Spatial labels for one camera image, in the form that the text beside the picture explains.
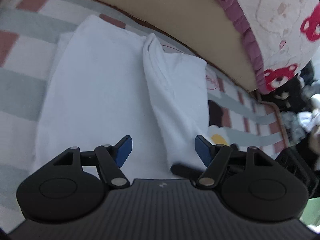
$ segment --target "gray fabric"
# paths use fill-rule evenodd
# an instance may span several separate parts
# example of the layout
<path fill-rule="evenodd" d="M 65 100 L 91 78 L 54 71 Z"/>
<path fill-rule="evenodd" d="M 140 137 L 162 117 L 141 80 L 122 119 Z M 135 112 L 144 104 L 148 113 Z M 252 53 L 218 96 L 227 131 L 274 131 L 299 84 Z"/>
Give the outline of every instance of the gray fabric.
<path fill-rule="evenodd" d="M 0 111 L 36 121 L 45 91 L 44 80 L 0 68 Z"/>
<path fill-rule="evenodd" d="M 77 25 L 45 15 L 3 8 L 0 10 L 0 29 L 28 37 L 57 43 L 61 33 L 73 32 Z"/>
<path fill-rule="evenodd" d="M 281 112 L 281 119 L 287 130 L 289 142 L 291 145 L 297 145 L 306 134 L 298 122 L 297 115 L 293 112 Z"/>
<path fill-rule="evenodd" d="M 241 132 L 225 127 L 230 142 L 236 143 L 238 146 L 268 146 L 274 142 L 281 141 L 281 133 L 270 134 L 268 136 L 257 136 L 251 133 Z"/>
<path fill-rule="evenodd" d="M 0 164 L 0 205 L 19 211 L 16 200 L 16 190 L 29 172 L 16 167 Z"/>
<path fill-rule="evenodd" d="M 315 94 L 320 94 L 320 81 L 313 82 L 310 86 L 305 86 L 301 91 L 302 98 L 306 102 Z"/>
<path fill-rule="evenodd" d="M 248 110 L 248 108 L 242 105 L 240 102 L 235 101 L 233 98 L 229 97 L 225 93 L 221 93 L 221 98 L 217 98 L 212 94 L 208 94 L 208 99 L 216 102 L 218 105 L 236 110 L 236 112 L 244 117 L 247 117 L 259 124 L 270 124 L 276 121 L 276 117 L 274 114 L 268 114 L 265 116 L 257 116 L 254 112 Z"/>

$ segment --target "metal pin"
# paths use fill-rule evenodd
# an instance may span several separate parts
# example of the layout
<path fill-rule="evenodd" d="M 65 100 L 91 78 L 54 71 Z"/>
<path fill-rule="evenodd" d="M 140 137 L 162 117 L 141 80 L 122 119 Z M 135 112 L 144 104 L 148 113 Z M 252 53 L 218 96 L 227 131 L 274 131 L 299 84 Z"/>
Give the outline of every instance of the metal pin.
<path fill-rule="evenodd" d="M 123 186 L 127 183 L 127 180 L 124 178 L 114 178 L 111 180 L 111 183 L 115 186 Z"/>
<path fill-rule="evenodd" d="M 199 183 L 203 186 L 212 186 L 214 184 L 214 179 L 212 178 L 201 178 Z"/>

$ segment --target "green object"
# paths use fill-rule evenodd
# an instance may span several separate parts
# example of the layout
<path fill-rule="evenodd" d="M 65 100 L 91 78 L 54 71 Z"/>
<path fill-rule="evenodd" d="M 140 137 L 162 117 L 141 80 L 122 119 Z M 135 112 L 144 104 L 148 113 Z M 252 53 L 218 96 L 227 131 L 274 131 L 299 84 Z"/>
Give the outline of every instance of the green object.
<path fill-rule="evenodd" d="M 300 220 L 305 225 L 320 225 L 320 197 L 308 200 Z"/>

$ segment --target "beige fabric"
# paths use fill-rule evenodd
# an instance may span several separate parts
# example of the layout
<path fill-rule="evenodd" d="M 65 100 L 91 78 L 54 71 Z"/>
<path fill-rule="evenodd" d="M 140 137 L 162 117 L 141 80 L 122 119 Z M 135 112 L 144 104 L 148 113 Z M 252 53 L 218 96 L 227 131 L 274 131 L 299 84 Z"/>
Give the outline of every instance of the beige fabric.
<path fill-rule="evenodd" d="M 257 88 L 240 34 L 217 0 L 100 0 L 172 35 L 248 91 Z"/>

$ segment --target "red bear print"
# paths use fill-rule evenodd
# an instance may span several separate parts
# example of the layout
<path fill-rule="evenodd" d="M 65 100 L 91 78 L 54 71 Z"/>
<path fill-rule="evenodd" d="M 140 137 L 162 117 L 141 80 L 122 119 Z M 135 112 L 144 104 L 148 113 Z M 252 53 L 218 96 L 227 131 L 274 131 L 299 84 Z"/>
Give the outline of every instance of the red bear print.
<path fill-rule="evenodd" d="M 205 75 L 205 79 L 207 81 L 207 89 L 208 90 L 215 90 L 218 88 L 218 81 L 215 78 L 212 78 L 208 75 Z"/>
<path fill-rule="evenodd" d="M 285 46 L 286 43 L 287 43 L 286 40 L 281 41 L 280 44 L 279 44 L 279 48 L 282 49 Z"/>
<path fill-rule="evenodd" d="M 305 33 L 309 41 L 320 38 L 320 3 L 315 7 L 310 17 L 301 24 L 300 31 Z"/>
<path fill-rule="evenodd" d="M 297 68 L 297 64 L 292 64 L 288 67 L 278 68 L 276 70 L 267 69 L 264 71 L 267 90 L 273 91 L 292 79 L 294 77 L 294 71 Z"/>

